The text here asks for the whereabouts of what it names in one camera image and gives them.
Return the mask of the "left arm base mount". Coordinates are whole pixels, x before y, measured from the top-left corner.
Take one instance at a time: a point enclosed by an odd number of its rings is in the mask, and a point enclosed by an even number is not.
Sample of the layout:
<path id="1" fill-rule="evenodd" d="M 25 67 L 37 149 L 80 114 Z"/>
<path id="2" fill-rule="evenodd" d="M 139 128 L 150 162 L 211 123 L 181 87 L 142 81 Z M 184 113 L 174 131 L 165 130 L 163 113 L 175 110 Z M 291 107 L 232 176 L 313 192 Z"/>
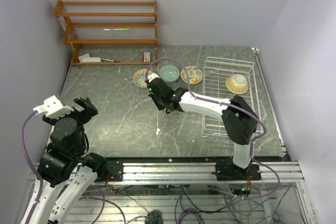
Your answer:
<path id="1" fill-rule="evenodd" d="M 123 180 L 123 164 L 116 159 L 107 159 L 98 169 L 97 181 L 121 182 Z"/>

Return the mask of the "yellow sun blue rim bowl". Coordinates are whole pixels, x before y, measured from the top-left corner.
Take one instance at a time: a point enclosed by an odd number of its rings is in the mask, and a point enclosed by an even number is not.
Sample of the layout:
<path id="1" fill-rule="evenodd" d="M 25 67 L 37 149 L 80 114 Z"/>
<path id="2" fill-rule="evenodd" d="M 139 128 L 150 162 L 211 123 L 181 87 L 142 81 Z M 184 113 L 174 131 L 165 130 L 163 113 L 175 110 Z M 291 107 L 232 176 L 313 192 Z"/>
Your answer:
<path id="1" fill-rule="evenodd" d="M 226 87 L 234 94 L 244 94 L 248 91 L 248 81 L 242 74 L 234 74 L 226 79 Z"/>

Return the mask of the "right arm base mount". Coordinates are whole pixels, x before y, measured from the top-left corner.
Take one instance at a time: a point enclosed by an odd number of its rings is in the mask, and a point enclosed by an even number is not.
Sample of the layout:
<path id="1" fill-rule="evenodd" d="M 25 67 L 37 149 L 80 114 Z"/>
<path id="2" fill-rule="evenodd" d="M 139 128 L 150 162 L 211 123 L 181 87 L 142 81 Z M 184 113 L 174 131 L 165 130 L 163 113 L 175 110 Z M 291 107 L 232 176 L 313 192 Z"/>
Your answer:
<path id="1" fill-rule="evenodd" d="M 218 181 L 261 180 L 259 165 L 250 163 L 247 168 L 240 168 L 233 163 L 217 163 L 211 172 Z"/>

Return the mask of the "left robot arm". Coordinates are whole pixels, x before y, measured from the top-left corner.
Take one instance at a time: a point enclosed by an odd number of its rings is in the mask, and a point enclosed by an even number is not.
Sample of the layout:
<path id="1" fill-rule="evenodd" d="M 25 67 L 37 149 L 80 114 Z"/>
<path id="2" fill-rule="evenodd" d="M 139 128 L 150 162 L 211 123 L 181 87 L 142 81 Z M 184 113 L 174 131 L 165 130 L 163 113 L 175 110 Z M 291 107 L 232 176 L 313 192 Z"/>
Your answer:
<path id="1" fill-rule="evenodd" d="M 22 223 L 64 223 L 73 204 L 95 181 L 107 175 L 106 158 L 89 153 L 89 140 L 84 124 L 98 114 L 89 98 L 75 98 L 82 109 L 65 105 L 53 95 L 29 115 L 41 114 L 42 120 L 53 126 L 50 143 L 38 166 L 30 159 L 20 131 L 22 150 L 28 166 L 36 176 L 35 187 Z"/>

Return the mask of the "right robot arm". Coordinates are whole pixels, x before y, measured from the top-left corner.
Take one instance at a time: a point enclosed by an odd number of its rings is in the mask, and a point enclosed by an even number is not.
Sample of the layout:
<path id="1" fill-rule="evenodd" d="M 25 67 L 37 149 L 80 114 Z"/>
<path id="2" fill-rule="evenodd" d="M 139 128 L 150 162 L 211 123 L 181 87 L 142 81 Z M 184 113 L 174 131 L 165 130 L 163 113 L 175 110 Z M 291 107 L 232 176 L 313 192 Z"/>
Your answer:
<path id="1" fill-rule="evenodd" d="M 251 141 L 258 117 L 247 102 L 236 95 L 232 99 L 215 99 L 191 93 L 188 89 L 173 90 L 158 75 L 146 78 L 149 96 L 159 110 L 193 112 L 222 121 L 226 134 L 234 143 L 232 175 L 244 179 L 250 173 Z"/>

